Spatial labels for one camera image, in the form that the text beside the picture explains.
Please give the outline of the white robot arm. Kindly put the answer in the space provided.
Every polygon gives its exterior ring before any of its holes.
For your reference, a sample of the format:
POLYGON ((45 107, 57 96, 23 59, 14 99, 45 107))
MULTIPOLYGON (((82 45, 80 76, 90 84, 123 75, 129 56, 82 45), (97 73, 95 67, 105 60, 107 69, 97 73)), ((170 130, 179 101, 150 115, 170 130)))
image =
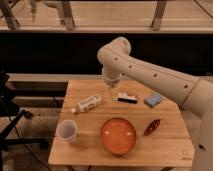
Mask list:
POLYGON ((201 118, 191 171, 213 171, 213 83, 130 56, 131 45, 118 37, 101 47, 97 58, 104 81, 116 85, 124 74, 201 118))

